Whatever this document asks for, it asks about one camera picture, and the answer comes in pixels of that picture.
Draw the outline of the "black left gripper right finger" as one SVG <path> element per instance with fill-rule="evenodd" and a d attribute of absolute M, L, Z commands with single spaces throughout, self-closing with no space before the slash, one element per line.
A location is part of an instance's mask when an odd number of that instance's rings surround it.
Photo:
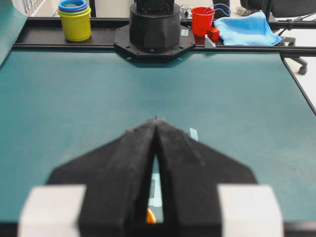
<path fill-rule="evenodd" d="M 273 189 L 252 170 L 164 122 L 155 124 L 166 217 L 181 237 L 281 237 Z"/>

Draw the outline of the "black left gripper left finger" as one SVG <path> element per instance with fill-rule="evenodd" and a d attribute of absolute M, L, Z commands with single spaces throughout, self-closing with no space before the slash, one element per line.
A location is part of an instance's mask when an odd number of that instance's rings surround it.
<path fill-rule="evenodd" d="M 144 221 L 157 123 L 54 168 L 31 189 L 18 224 L 20 237 L 122 237 L 127 220 Z"/>

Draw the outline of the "black opposite robot arm base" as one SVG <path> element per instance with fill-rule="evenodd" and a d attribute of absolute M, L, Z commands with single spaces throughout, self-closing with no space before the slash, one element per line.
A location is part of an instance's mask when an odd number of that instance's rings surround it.
<path fill-rule="evenodd" d="M 116 48 L 142 59 L 173 59 L 195 45 L 173 0 L 136 0 L 130 6 L 129 24 L 118 28 L 114 38 Z"/>

